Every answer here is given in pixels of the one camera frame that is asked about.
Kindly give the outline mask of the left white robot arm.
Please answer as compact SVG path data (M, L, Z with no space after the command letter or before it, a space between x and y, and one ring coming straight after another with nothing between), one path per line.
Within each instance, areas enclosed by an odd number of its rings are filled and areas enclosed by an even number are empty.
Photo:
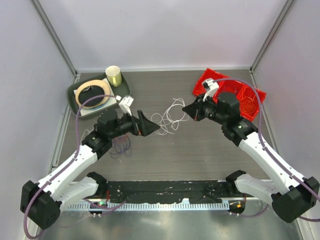
M145 117L116 111L100 115L94 129L78 145L75 153L58 168L40 179L29 180L22 187L20 210L24 219L30 219L42 230L52 226L70 205L93 196L100 200L107 192L106 179L96 172L89 173L79 183L72 181L86 168L96 163L113 146L113 139L125 134L146 137L159 130L159 125Z

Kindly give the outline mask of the red plastic divided bin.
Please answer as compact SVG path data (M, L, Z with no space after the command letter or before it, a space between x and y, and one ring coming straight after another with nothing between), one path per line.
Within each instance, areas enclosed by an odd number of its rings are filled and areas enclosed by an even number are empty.
M220 72L207 68L202 76L199 78L194 86L192 94L195 96L202 95L206 92L202 85L202 82L206 79L212 78L214 80L230 78ZM239 81L220 81L218 82L219 88L213 96L213 101L218 102L218 96L220 93L230 92L233 93L239 100L241 116L245 117L249 121L253 121L258 115L260 109L258 99L254 91L246 84Z

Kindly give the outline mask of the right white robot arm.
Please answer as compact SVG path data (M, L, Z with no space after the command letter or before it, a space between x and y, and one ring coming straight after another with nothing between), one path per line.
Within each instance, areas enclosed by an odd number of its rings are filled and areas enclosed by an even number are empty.
M200 95L182 111L194 121L209 119L220 124L224 136L247 153L271 179L264 182L245 171L235 171L226 178L225 190L230 197L244 193L260 199L272 206L286 223L300 218L319 201L318 180L306 178L274 151L258 128L241 116L240 103L233 93L221 93L217 102Z

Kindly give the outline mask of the dark green plastic tray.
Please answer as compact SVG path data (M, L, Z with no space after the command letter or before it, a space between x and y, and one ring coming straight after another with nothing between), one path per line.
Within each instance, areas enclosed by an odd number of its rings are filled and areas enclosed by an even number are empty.
M108 82L106 80L106 74L104 72L102 72L102 73L89 73L85 77L83 77L82 75L83 74L80 75L78 82L70 85L66 90L67 102L68 102L69 108L74 116L76 116L76 114L79 110L79 106L76 103L77 88L80 85L84 84L85 82L88 82L91 80L102 80L104 82ZM122 77L122 83L118 87L112 86L108 83L108 85L110 87L110 94L114 95L114 96L121 96L121 97L131 96L132 95L131 88L130 88L128 82L126 81L126 79L123 75L121 77ZM102 106L96 107L94 109L82 108L80 111L80 114L78 116L78 119L79 120L92 119L94 117L99 116L103 111L107 111L109 109L116 110L117 108L118 108L117 101L113 97L111 97Z

